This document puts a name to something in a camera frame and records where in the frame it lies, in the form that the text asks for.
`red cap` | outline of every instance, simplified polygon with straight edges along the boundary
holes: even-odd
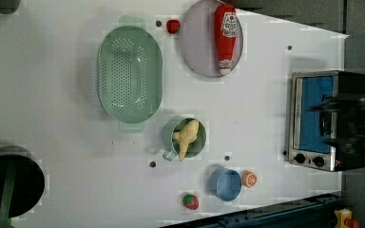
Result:
[[[351,218],[345,220],[345,225],[349,228],[360,228],[360,222]]]

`blue cup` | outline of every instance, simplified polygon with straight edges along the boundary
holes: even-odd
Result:
[[[241,191],[240,174],[227,168],[218,168],[210,177],[210,190],[223,201],[234,200]]]

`white table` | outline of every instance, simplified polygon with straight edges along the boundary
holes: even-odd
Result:
[[[42,204],[14,226],[157,227],[339,191],[340,173],[291,165],[282,151],[292,72],[343,69],[346,36],[238,10],[239,66],[205,78],[155,27],[197,1],[151,2],[22,0],[0,15],[0,147],[34,152],[48,180]],[[98,47],[123,14],[145,17],[163,52],[163,102],[139,134],[120,132],[96,90]],[[195,159],[164,161],[162,128],[177,115],[201,120],[207,145]],[[222,202],[205,188],[218,165],[259,182]],[[186,192],[200,197],[197,211],[182,206]]]

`green bowl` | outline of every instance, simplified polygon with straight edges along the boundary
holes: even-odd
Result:
[[[127,124],[142,123],[162,101],[163,57],[144,29],[122,26],[102,42],[98,56],[100,101],[106,112]]]

